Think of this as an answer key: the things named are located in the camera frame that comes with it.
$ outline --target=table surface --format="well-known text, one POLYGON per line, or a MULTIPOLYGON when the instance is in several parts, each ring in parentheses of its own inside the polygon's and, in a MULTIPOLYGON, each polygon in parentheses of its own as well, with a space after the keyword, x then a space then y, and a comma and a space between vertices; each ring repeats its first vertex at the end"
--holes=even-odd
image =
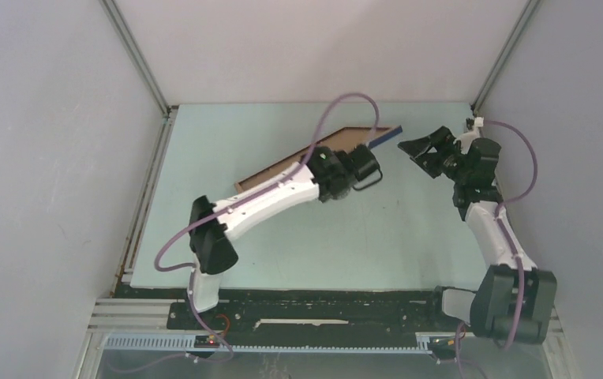
MULTIPOLYGON (((485 274, 478 244, 452 205, 452 182, 431 179, 397 142, 445 125, 455 135, 471 116, 465 103, 381 103, 381 125, 403 133, 373 149, 384 179, 340 200, 287 209, 233 241, 238 263, 224 288, 367 290, 476 289, 485 274)), ((235 193, 234 182, 310 142, 325 103, 197 104, 178 110, 140 249, 132 287, 185 287, 187 268, 157 272, 162 245, 187 226, 192 202, 235 193)), ((367 103, 347 103, 323 135, 344 126, 367 126, 367 103)), ((163 265, 190 261, 181 238, 163 265)))

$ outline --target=light blue tabletop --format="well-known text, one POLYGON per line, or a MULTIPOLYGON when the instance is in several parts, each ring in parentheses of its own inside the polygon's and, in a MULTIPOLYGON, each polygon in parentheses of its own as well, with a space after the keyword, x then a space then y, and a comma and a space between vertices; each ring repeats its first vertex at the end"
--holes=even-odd
MULTIPOLYGON (((157 272, 162 245, 188 225, 195 198, 235 194, 234 182, 310 142, 325 103, 183 105, 164 158, 137 253, 133 287, 185 287, 187 268, 157 272)), ((397 142, 445 125, 455 135, 471 116, 465 103, 380 103, 381 125, 403 133, 373 149, 384 179, 340 201, 290 208, 233 241, 239 262, 224 288, 390 290, 436 285, 476 289, 485 274, 474 236, 452 205, 452 182, 431 179, 397 142)), ((368 126, 372 108, 337 108, 324 135, 344 126, 368 126)), ((189 237, 163 265, 190 261, 189 237)))

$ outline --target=robotic arm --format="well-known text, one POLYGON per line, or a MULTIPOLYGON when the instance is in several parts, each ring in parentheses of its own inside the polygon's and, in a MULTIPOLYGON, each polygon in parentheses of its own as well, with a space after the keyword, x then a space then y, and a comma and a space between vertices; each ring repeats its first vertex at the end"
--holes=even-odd
POLYGON ((442 126, 427 137, 399 143, 432 178, 445 174, 455 183, 453 205, 474 233, 488 271, 476 293, 440 287, 439 310, 471 325, 474 335, 507 339, 514 322, 519 257, 525 272, 522 312, 515 341, 543 343, 556 292, 551 272, 539 270, 515 237, 495 186, 501 147, 481 137, 483 119, 467 120, 470 131, 457 139, 442 126))
POLYGON ((350 189, 364 190, 383 178, 380 165, 369 148, 360 144, 351 152, 332 151, 320 146, 313 150, 309 162, 293 163, 283 173, 234 197, 211 203, 206 196, 193 202, 190 223, 193 223, 223 209, 227 212, 190 231, 190 249, 195 253, 194 263, 199 272, 193 275, 193 283, 188 286, 189 298, 199 312, 209 310, 218 304, 218 289, 223 273, 237 263, 238 255, 232 241, 239 238, 251 227, 306 201, 342 199, 350 189), (283 181, 291 172, 292 177, 283 181), (371 174, 380 177, 362 187, 356 187, 371 174), (277 187, 259 197, 232 209, 237 201, 277 183, 277 187))

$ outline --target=gray wall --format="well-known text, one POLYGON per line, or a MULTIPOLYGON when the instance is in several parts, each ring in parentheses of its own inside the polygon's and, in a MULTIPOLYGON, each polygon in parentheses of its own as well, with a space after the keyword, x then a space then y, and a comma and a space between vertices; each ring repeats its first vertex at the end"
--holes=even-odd
POLYGON ((67 378, 161 114, 96 0, 0 0, 0 378, 67 378))
MULTIPOLYGON (((524 246, 559 281, 556 304, 587 378, 603 377, 603 2, 544 1, 485 107, 522 128, 538 152, 534 192, 509 209, 524 246)), ((506 194, 530 180, 511 133, 499 173, 506 194)))

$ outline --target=white wall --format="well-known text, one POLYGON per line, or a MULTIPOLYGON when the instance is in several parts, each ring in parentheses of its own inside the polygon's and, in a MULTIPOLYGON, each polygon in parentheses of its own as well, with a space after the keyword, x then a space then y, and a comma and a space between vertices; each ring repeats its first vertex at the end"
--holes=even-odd
MULTIPOLYGON (((485 105, 531 139, 537 187, 509 208, 526 248, 559 281, 556 299, 587 379, 603 377, 603 2, 543 2, 485 105)), ((511 133, 500 176, 507 194, 530 180, 511 133)))
POLYGON ((172 104, 471 102, 526 0, 120 0, 172 104))
POLYGON ((96 0, 0 0, 0 378, 66 378, 161 114, 96 0))

